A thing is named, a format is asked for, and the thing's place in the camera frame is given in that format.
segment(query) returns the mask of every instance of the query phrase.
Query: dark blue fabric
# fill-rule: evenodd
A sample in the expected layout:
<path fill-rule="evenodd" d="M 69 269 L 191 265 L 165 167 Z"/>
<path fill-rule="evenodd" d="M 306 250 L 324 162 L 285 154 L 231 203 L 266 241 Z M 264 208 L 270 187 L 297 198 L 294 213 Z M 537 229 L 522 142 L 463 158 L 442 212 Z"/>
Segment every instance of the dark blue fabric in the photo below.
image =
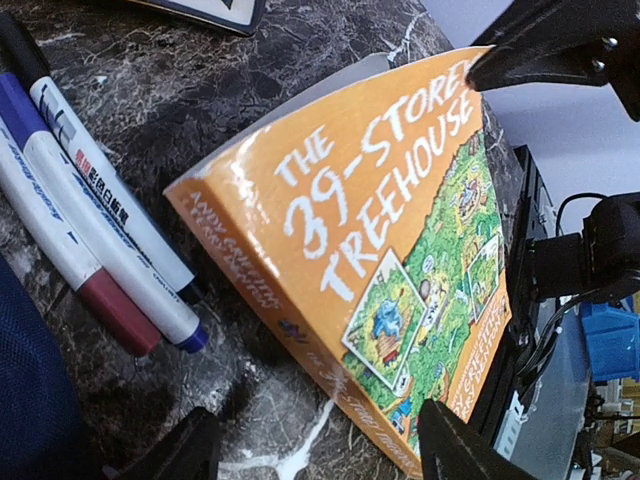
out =
<path fill-rule="evenodd" d="M 60 458 L 81 430 L 55 339 L 0 255 L 0 479 L 29 478 L 38 470 L 41 476 L 49 468 L 44 477 L 56 478 L 49 460 Z"/>

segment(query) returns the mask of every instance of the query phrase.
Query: black marker cap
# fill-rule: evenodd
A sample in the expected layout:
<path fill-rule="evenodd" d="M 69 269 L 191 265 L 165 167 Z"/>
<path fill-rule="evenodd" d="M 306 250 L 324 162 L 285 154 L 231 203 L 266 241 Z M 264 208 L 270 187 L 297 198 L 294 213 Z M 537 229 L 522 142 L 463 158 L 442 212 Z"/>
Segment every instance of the black marker cap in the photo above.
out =
<path fill-rule="evenodd" d="M 1 55 L 25 90 L 51 72 L 49 62 L 27 28 L 7 10 L 0 12 Z"/>

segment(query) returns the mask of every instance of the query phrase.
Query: blue marker cap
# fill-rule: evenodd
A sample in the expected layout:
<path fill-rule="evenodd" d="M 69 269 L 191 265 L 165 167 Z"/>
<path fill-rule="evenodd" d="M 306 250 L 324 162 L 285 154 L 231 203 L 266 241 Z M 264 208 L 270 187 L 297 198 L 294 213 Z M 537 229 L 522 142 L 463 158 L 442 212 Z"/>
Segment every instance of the blue marker cap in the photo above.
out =
<path fill-rule="evenodd" d="M 35 132 L 49 130 L 13 73 L 0 75 L 0 115 L 20 150 Z"/>
<path fill-rule="evenodd" d="M 176 347 L 178 347 L 180 350 L 184 350 L 187 353 L 196 353 L 206 347 L 208 341 L 209 334 L 202 326 L 202 322 L 200 322 L 198 323 L 196 331 L 193 332 L 193 335 L 187 338 L 184 342 L 176 345 Z"/>

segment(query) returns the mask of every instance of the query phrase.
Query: white wall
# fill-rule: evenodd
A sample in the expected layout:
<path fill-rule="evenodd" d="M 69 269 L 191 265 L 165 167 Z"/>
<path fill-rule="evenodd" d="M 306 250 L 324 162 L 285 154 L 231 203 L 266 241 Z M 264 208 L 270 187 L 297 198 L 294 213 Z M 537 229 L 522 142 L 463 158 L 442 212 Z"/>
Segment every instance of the white wall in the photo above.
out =
<path fill-rule="evenodd" d="M 509 0 L 422 0 L 455 47 L 469 45 Z M 613 89 L 529 84 L 487 92 L 512 145 L 528 144 L 554 204 L 574 193 L 640 190 L 640 124 Z M 579 200 L 565 211 L 565 232 L 582 228 L 593 207 Z"/>

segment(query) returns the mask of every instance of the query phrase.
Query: book cover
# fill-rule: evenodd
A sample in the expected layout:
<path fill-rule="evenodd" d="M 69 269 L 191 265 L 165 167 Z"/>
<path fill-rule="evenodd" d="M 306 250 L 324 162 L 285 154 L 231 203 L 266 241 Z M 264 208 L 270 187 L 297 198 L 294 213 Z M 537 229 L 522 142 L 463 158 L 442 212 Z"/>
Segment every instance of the book cover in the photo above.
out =
<path fill-rule="evenodd" d="M 481 96 L 456 50 L 341 88 L 165 192 L 292 355 L 409 476 L 426 398 L 467 421 L 511 312 Z"/>

